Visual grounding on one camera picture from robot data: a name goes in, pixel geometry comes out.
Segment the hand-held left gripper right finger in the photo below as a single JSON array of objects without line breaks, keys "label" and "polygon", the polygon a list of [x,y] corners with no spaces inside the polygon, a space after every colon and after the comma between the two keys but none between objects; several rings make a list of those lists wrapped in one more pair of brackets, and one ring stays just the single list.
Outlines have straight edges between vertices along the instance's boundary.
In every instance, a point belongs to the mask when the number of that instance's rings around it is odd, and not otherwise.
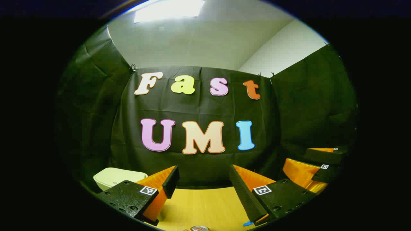
[{"label": "hand-held left gripper right finger", "polygon": [[229,178],[255,226],[277,221],[316,196],[288,178],[274,181],[234,164],[230,166]]}]

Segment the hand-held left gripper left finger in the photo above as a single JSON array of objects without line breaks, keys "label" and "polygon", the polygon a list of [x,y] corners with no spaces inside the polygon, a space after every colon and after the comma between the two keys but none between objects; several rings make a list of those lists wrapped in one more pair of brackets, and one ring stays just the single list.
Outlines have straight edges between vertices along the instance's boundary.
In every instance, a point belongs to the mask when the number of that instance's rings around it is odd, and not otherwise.
[{"label": "hand-held left gripper left finger", "polygon": [[124,180],[97,196],[132,218],[156,226],[158,216],[175,191],[179,167],[171,166],[140,181]]}]

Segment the white desktop garbage bin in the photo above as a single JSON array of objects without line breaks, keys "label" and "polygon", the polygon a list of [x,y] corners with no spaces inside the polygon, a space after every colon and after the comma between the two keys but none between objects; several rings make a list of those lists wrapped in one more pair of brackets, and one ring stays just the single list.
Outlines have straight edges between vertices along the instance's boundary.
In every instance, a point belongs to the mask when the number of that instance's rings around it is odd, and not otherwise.
[{"label": "white desktop garbage bin", "polygon": [[97,186],[102,191],[105,191],[124,180],[138,182],[146,177],[148,177],[148,175],[143,172],[108,167],[95,174],[93,179]]}]

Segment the black backdrop cloth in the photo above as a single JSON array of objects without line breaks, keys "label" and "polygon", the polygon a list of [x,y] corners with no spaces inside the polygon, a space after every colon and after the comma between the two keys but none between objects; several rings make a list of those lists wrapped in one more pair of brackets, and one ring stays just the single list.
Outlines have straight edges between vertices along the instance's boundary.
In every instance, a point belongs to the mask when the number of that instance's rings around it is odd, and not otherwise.
[{"label": "black backdrop cloth", "polygon": [[355,91],[332,46],[271,78],[211,67],[135,71],[107,27],[82,44],[56,96],[58,154],[97,191],[107,167],[155,174],[177,165],[178,188],[229,187],[235,164],[272,179],[307,148],[352,148]]}]

